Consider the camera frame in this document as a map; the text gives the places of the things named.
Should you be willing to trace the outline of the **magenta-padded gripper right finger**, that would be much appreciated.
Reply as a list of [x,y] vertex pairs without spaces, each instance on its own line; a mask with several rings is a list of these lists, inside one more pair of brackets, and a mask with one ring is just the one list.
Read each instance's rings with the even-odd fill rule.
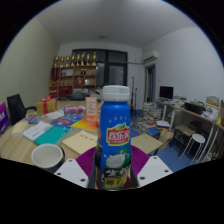
[[172,170],[158,157],[149,156],[132,146],[130,178],[133,188],[146,186],[172,174]]

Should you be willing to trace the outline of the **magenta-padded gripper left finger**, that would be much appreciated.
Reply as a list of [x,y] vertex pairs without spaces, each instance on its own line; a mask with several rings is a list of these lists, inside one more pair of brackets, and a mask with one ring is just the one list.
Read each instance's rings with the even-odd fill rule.
[[77,159],[67,159],[55,175],[78,186],[94,189],[96,185],[95,147],[88,149]]

